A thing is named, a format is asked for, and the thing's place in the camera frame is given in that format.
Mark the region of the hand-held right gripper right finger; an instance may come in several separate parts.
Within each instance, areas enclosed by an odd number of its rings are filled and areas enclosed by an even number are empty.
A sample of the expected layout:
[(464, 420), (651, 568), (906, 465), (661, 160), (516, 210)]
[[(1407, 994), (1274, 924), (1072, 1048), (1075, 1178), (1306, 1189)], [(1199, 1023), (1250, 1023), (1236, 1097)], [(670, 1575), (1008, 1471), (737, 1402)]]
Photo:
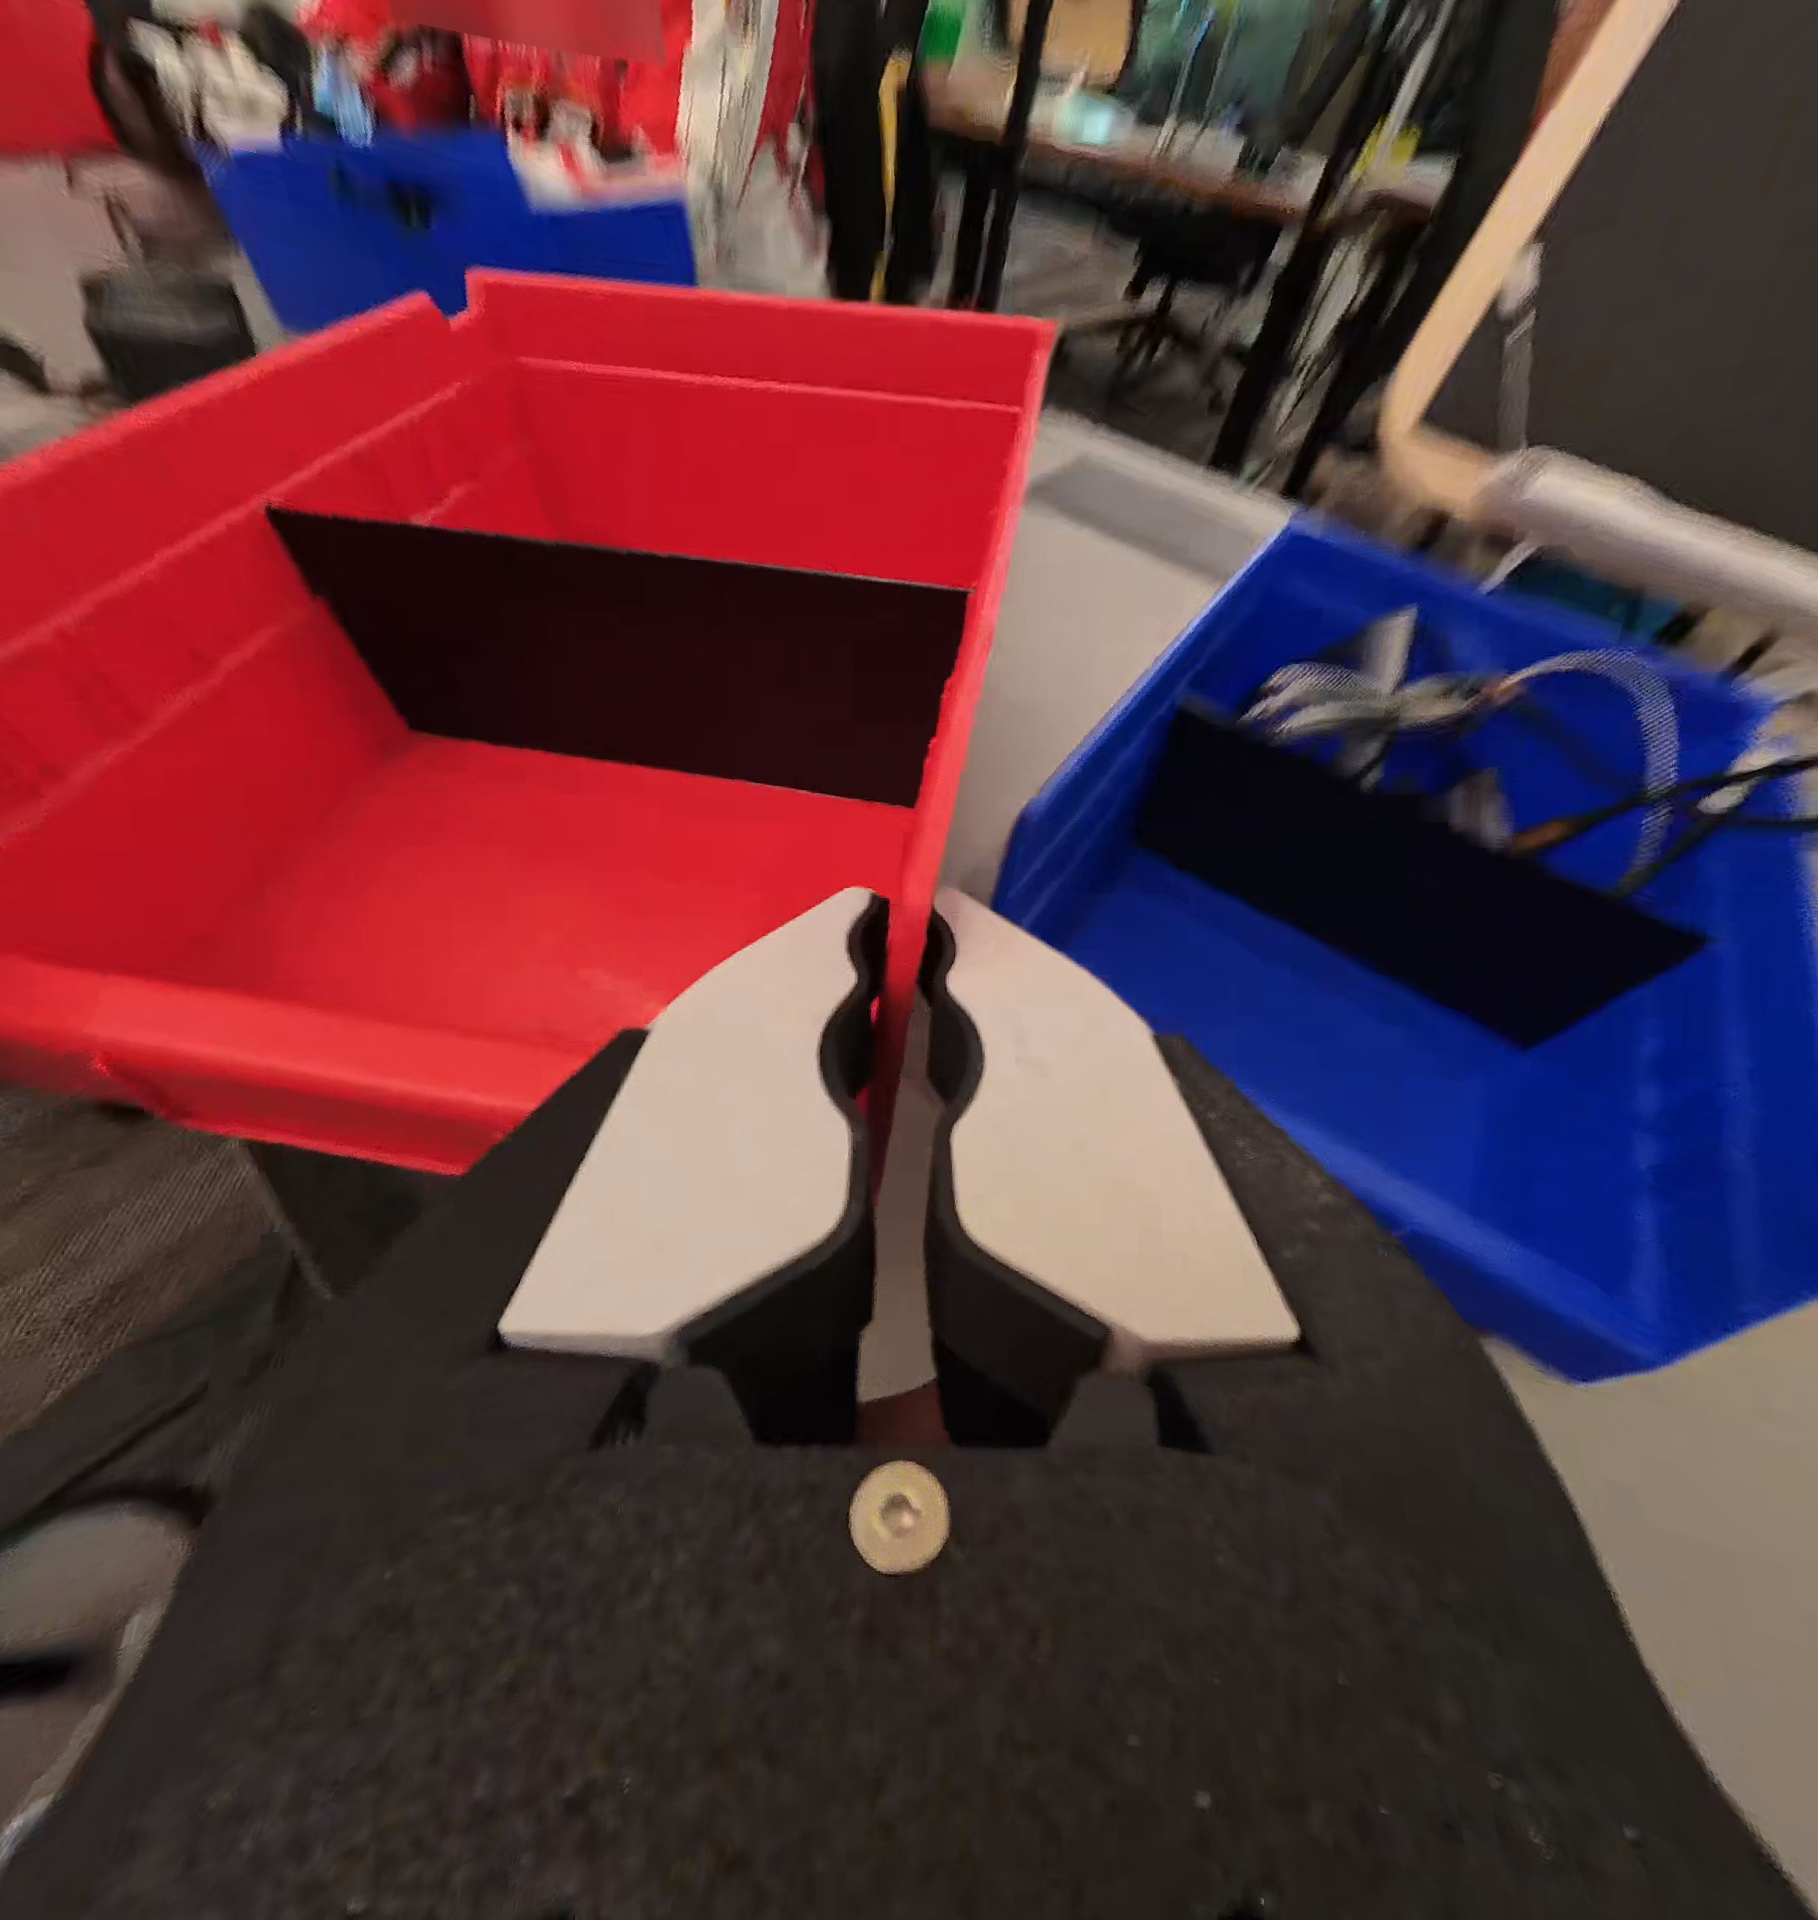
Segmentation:
[(946, 890), (921, 963), (936, 1103), (924, 1287), (947, 1437), (1044, 1448), (1096, 1380), (1294, 1350), (1275, 1280), (1153, 1028)]

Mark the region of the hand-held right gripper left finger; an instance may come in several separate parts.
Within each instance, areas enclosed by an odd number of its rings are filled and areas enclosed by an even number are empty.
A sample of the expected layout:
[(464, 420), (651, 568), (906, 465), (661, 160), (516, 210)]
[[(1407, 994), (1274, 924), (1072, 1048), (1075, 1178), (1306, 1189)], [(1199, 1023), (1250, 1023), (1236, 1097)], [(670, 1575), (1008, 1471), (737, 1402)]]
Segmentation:
[(888, 931), (888, 902), (846, 888), (653, 1017), (498, 1317), (505, 1350), (706, 1368), (764, 1444), (852, 1439)]

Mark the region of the blue plastic bin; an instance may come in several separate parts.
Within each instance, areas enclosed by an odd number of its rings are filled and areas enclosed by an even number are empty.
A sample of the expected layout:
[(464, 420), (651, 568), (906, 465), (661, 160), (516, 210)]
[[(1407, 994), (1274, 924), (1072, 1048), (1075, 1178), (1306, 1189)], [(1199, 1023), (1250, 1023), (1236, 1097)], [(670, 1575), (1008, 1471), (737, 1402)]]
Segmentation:
[[(1184, 701), (1709, 948), (1516, 1047), (1138, 846)], [(1296, 518), (1019, 814), (994, 907), (1569, 1380), (1818, 1297), (1818, 775), (1755, 685)]]

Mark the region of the red plastic bin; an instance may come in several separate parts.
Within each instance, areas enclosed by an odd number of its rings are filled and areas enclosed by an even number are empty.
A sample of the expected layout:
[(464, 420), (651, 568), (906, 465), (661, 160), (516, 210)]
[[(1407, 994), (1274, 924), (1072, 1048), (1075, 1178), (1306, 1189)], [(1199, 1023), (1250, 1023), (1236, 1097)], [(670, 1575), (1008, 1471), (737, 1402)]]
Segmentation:
[[(474, 269), (0, 465), (0, 1077), (457, 1171), (848, 888), (896, 1062), (1053, 347)], [(416, 732), (273, 505), (961, 587), (919, 797)]]

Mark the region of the black divider of blue bin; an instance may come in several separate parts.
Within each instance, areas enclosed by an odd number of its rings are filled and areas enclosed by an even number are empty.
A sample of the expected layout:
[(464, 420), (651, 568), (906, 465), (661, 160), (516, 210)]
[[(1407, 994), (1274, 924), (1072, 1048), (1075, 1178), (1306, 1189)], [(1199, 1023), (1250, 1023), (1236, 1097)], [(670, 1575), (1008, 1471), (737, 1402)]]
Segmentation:
[(1146, 851), (1534, 1048), (1709, 948), (1702, 931), (1496, 851), (1199, 701), (1138, 810)]

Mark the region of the black box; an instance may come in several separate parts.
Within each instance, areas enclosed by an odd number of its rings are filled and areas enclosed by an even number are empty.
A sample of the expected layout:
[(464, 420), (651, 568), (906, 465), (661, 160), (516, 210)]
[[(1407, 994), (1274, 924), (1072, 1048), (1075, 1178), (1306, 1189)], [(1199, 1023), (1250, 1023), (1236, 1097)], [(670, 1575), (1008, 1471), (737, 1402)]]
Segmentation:
[(214, 271), (157, 263), (82, 276), (82, 312), (107, 383), (127, 402), (222, 373), (256, 355), (244, 302)]

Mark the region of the black divider of red bin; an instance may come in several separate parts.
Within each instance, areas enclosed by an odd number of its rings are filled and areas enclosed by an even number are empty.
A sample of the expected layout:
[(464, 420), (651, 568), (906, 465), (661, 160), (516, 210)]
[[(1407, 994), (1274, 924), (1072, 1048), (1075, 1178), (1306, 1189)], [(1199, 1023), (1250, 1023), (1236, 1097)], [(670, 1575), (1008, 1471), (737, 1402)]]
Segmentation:
[(970, 597), (273, 505), (416, 731), (913, 806)]

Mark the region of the black yellow-striped jacket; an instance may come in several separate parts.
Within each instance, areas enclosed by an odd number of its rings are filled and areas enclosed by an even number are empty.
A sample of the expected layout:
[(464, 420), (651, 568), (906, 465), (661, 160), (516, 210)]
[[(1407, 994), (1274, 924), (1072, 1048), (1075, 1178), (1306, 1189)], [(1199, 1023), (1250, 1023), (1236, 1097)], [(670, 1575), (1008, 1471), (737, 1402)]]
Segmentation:
[[(1041, 92), (1057, 6), (1030, 1), (997, 138), (973, 133), (977, 156), (947, 305), (999, 305), (1019, 178)], [(921, 80), (929, 4), (818, 4), (810, 34), (816, 149), (828, 223), (832, 295), (909, 304), (934, 267), (934, 114)]]

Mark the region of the black board on white stand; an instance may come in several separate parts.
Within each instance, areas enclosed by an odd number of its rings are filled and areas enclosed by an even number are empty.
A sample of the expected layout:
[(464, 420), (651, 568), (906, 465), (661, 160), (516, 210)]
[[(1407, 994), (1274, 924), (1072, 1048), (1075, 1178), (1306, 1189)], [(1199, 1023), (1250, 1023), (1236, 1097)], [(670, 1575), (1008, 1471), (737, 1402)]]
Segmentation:
[(1818, 554), (1818, 4), (1601, 4), (1398, 362), (1391, 482), (1534, 445)]

